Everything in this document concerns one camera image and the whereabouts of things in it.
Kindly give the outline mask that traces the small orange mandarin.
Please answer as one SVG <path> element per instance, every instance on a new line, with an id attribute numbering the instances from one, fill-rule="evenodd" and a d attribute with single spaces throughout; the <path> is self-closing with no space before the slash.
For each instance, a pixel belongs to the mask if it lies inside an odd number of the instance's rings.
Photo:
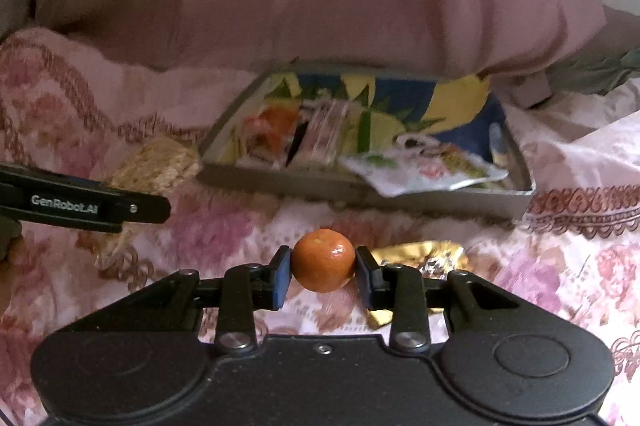
<path id="1" fill-rule="evenodd" d="M 307 233 L 293 247 L 291 271 L 296 281 L 314 293 L 332 293 L 348 283 L 355 269 L 355 247 L 331 229 Z"/>

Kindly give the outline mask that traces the gold foil snack packet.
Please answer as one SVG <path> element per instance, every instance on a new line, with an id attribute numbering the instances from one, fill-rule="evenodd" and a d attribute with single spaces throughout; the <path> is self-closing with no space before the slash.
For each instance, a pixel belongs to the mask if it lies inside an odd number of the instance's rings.
<path id="1" fill-rule="evenodd" d="M 360 246 L 356 250 L 367 250 L 376 268 L 371 275 L 372 301 L 387 296 L 390 281 L 385 268 L 390 265 L 403 265 L 418 270 L 425 279 L 445 280 L 452 270 L 468 267 L 468 257 L 461 244 L 452 241 L 422 241 L 397 244 L 378 249 Z"/>

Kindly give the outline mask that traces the clear noodle cracker pack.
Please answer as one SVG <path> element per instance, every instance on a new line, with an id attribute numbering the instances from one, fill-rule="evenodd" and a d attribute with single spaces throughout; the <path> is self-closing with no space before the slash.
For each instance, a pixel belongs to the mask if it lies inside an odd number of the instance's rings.
<path id="1" fill-rule="evenodd" d="M 110 188 L 142 192 L 153 195 L 172 194 L 184 181 L 194 177 L 201 169 L 198 150 L 185 141 L 166 135 L 156 136 L 128 160 L 119 165 L 107 178 Z M 144 224 L 124 224 L 117 235 L 102 235 L 96 247 L 96 267 L 111 268 L 125 253 Z"/>

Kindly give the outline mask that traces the grey cardboard tray box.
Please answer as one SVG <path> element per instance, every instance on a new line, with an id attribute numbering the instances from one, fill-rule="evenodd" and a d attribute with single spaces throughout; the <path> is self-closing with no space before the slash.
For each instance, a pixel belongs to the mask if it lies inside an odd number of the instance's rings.
<path id="1" fill-rule="evenodd" d="M 198 180 L 204 185 L 229 190 L 258 192 L 328 201 L 355 207 L 373 207 L 418 214 L 480 215 L 498 219 L 521 218 L 532 201 L 536 183 L 508 125 L 503 125 L 503 142 L 510 161 L 511 189 L 460 188 L 384 198 L 372 187 L 346 173 L 286 172 L 236 166 L 224 157 L 232 126 L 247 115 L 268 92 L 269 75 L 257 76 L 218 117 L 198 146 L 203 168 Z"/>

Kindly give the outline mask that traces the clear peanut snack bag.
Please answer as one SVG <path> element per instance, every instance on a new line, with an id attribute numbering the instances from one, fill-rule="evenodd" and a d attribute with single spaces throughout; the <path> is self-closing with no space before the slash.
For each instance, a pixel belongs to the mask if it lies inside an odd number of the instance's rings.
<path id="1" fill-rule="evenodd" d="M 299 115 L 305 131 L 290 166 L 299 169 L 331 167 L 340 149 L 349 112 L 350 103 L 342 99 L 304 101 Z"/>

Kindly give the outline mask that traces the orange red snack wrapper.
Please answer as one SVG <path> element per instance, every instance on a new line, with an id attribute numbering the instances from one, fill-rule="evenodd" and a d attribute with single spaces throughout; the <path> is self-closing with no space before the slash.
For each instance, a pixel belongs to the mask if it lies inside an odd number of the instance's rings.
<path id="1" fill-rule="evenodd" d="M 263 105 L 235 127 L 238 163 L 284 168 L 300 122 L 298 105 Z"/>

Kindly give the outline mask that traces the green grey folded cloth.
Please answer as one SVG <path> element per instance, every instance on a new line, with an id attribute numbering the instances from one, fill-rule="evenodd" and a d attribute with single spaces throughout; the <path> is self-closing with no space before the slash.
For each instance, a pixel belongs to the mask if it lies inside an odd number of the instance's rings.
<path id="1" fill-rule="evenodd" d="M 565 60 L 546 70 L 553 94 L 605 95 L 639 75 L 639 48 L 612 57 Z"/>

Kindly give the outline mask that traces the pink floral bed sheet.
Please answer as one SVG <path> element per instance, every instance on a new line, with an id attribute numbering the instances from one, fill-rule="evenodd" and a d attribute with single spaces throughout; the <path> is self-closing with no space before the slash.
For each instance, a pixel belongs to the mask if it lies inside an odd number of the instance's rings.
<path id="1" fill-rule="evenodd" d="M 195 146 L 249 82 L 241 71 L 127 66 L 49 30 L 17 32 L 1 46 L 1 157 L 107 179 L 156 136 Z M 170 220 L 144 226 L 106 270 L 94 263 L 100 233 L 24 224 L 1 269 L 2 423 L 44 419 L 29 360 L 57 328 L 175 270 L 218 277 L 330 228 L 372 249 L 461 244 L 479 275 L 612 349 L 615 380 L 602 412 L 613 425 L 637 424 L 639 81 L 506 113 L 538 183 L 513 225 L 215 191 L 195 177 L 168 195 Z"/>

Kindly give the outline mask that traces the white green pickle packet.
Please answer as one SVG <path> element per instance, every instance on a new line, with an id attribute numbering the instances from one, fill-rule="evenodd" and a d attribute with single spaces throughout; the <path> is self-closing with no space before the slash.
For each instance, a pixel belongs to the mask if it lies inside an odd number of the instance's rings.
<path id="1" fill-rule="evenodd" d="M 455 191 L 509 175 L 506 169 L 450 143 L 343 155 L 340 164 L 384 198 Z"/>

